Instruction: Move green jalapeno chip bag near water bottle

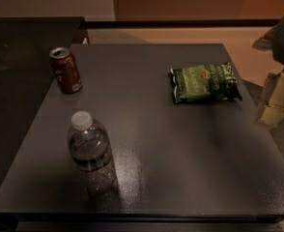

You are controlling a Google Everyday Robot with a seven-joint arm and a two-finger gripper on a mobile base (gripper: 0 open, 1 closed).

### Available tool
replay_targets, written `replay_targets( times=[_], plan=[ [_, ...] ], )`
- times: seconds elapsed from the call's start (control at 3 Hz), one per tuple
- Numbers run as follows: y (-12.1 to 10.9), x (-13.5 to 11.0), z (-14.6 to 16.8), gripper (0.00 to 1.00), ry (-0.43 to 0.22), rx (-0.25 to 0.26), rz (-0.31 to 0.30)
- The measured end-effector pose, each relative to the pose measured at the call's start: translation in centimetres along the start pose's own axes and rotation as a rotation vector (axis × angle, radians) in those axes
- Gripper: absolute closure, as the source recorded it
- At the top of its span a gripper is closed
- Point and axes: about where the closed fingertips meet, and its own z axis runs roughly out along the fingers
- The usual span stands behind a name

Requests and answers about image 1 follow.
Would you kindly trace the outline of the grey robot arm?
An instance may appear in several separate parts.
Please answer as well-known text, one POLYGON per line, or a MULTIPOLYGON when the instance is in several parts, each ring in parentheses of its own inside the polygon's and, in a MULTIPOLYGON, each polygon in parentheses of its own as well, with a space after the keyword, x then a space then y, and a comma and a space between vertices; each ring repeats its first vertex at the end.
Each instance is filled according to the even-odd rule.
MULTIPOLYGON (((270 50, 274 61, 284 66, 284 16, 252 46, 270 50)), ((258 121, 275 126, 284 119, 284 68, 280 73, 269 73, 258 105, 258 121)))

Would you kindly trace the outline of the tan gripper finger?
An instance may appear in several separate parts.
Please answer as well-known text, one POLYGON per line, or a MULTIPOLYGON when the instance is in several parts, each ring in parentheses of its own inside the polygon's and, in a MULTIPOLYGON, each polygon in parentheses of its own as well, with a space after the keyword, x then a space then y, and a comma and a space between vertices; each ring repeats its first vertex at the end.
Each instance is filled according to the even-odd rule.
POLYGON ((284 70, 269 73, 258 105, 258 121, 275 126, 284 119, 284 70))

